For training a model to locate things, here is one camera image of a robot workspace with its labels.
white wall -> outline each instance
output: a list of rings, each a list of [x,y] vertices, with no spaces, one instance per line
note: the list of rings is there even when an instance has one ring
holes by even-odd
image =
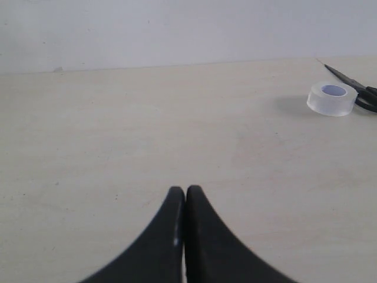
[[[377,53],[375,0],[0,0],[0,73]]]

white table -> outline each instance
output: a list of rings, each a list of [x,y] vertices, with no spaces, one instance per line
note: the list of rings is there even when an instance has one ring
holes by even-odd
[[[377,85],[377,57],[320,59]],[[377,117],[326,117],[314,59],[0,77],[0,282],[76,282],[171,185],[303,283],[377,279]]]

scissors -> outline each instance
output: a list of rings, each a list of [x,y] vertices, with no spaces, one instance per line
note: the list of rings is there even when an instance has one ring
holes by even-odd
[[[358,92],[358,97],[356,98],[356,105],[367,109],[371,112],[377,113],[377,88],[375,87],[365,87],[361,83],[347,77],[338,70],[325,65],[325,67],[333,74],[335,77],[340,79],[343,83],[353,87]]]

